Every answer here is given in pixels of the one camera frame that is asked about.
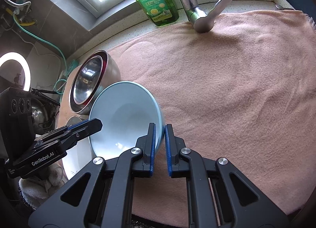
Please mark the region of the white gloved left hand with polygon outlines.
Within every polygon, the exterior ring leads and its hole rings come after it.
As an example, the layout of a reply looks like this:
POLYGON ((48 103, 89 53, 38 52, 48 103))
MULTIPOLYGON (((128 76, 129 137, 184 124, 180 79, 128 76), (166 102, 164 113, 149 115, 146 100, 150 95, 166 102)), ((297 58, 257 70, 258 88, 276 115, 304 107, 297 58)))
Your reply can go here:
POLYGON ((37 209, 49 197, 57 192, 66 181, 64 169, 59 162, 48 167, 48 175, 44 179, 31 177, 19 180, 20 194, 33 209, 37 209))

